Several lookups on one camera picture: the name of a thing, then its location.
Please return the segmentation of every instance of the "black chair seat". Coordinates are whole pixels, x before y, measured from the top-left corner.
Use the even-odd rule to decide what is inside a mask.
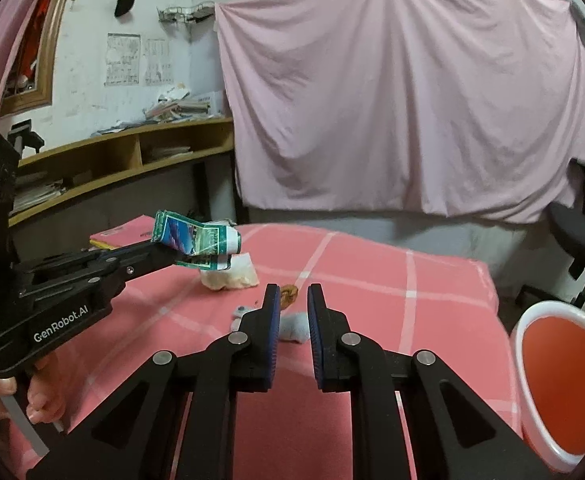
[[[558,202],[546,208],[551,233],[570,256],[585,266],[585,216]]]

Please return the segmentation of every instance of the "pink notebook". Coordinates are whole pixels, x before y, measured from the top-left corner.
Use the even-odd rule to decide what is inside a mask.
[[[113,227],[90,236],[90,243],[101,249],[116,249],[150,240],[155,219],[151,216],[140,216],[119,227]]]

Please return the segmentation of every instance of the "office chair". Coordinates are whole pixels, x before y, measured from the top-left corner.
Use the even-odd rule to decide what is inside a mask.
[[[575,258],[569,267],[569,273],[576,280],[585,269],[585,162],[578,158],[571,158],[569,163],[570,167],[577,168],[584,175],[582,209],[579,211],[577,208],[566,207],[559,202],[551,202],[546,208],[546,217],[551,233],[557,240],[557,243],[564,251]],[[518,306],[522,306],[526,294],[530,294],[542,301],[564,301],[534,286],[523,285],[515,300]],[[578,308],[584,306],[585,286],[570,303]]]

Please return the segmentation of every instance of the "wooden shelf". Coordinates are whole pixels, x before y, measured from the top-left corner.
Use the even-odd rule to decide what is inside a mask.
[[[151,148],[186,145],[192,151],[159,160],[145,160]],[[232,118],[221,118],[140,126],[29,156],[19,162],[18,176],[45,171],[47,180],[55,181],[90,171],[91,177],[85,184],[71,187],[61,196],[16,213],[8,223],[12,227],[101,188],[233,149]]]

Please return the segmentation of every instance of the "human hand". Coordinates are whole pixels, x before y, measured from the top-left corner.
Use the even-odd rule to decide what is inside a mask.
[[[57,355],[53,352],[37,361],[36,372],[28,388],[28,407],[26,415],[33,424],[60,420],[66,410],[66,399],[61,387],[61,370]],[[16,392],[15,378],[0,379],[0,395],[13,395]],[[8,418],[0,399],[0,420]]]

